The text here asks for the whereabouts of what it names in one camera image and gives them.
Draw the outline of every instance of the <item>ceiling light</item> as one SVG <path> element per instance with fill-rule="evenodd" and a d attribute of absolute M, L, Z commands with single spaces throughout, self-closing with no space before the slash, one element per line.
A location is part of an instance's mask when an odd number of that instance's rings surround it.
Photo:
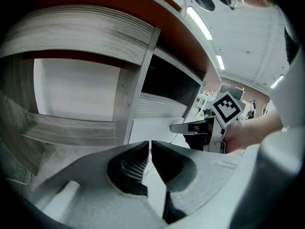
<path fill-rule="evenodd" d="M 188 7 L 187 8 L 187 14 L 189 16 L 191 16 L 191 18 L 196 22 L 196 24 L 199 26 L 201 31 L 204 33 L 205 37 L 208 40 L 213 40 L 213 37 L 210 34 L 208 28 L 206 27 L 206 25 L 204 24 L 202 19 L 200 19 L 199 15 L 196 13 L 196 11 L 192 7 Z"/>
<path fill-rule="evenodd" d="M 270 86 L 272 89 L 274 89 L 276 87 L 276 85 L 281 81 L 283 80 L 284 76 L 283 75 L 280 75 L 280 77 L 275 81 L 275 83 L 273 83 L 272 86 Z"/>
<path fill-rule="evenodd" d="M 217 60 L 218 60 L 218 62 L 219 62 L 220 68 L 221 68 L 222 70 L 224 70 L 224 62 L 223 62 L 222 57 L 221 57 L 220 55 L 216 55 L 216 58 L 217 58 Z"/>

